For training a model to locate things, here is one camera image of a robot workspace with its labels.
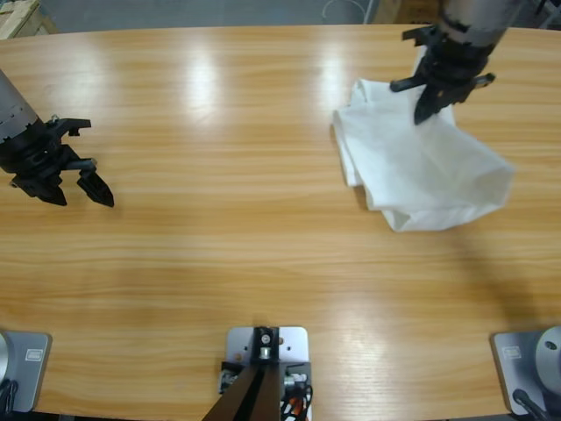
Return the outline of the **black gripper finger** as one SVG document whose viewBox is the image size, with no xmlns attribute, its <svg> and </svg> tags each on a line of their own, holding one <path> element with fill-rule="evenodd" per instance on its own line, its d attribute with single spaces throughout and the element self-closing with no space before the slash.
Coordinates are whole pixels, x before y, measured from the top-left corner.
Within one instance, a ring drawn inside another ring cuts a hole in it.
<svg viewBox="0 0 561 421">
<path fill-rule="evenodd" d="M 111 208 L 115 205 L 110 187 L 96 171 L 81 170 L 77 184 L 93 202 Z"/>
<path fill-rule="evenodd" d="M 454 103 L 456 103 L 456 91 L 454 89 L 439 89 L 435 96 L 433 113 L 437 114 Z"/>
<path fill-rule="evenodd" d="M 415 111 L 414 123 L 420 125 L 428 118 L 439 112 L 438 89 L 432 85 L 426 85 L 419 96 Z"/>
<path fill-rule="evenodd" d="M 60 188 L 61 182 L 60 178 L 53 180 L 13 178 L 11 186 L 22 189 L 29 197 L 36 197 L 42 202 L 66 206 L 67 200 Z"/>
</svg>

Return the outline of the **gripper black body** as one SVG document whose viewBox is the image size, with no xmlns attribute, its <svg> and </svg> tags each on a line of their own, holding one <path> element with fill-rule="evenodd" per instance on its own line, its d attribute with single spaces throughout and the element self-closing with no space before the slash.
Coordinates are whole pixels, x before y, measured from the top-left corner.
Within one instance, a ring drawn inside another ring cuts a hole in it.
<svg viewBox="0 0 561 421">
<path fill-rule="evenodd" d="M 486 59 L 459 59 L 448 55 L 443 46 L 419 46 L 418 50 L 413 74 L 391 81 L 393 92 L 420 88 L 422 94 L 426 85 L 432 85 L 437 89 L 454 89 L 456 103 L 463 103 L 473 90 L 484 88 L 496 79 L 495 73 L 484 72 Z"/>
<path fill-rule="evenodd" d="M 96 171 L 93 159 L 80 158 L 62 143 L 62 137 L 77 137 L 91 124 L 1 124 L 1 169 L 24 179 L 48 179 L 61 171 Z"/>
</svg>

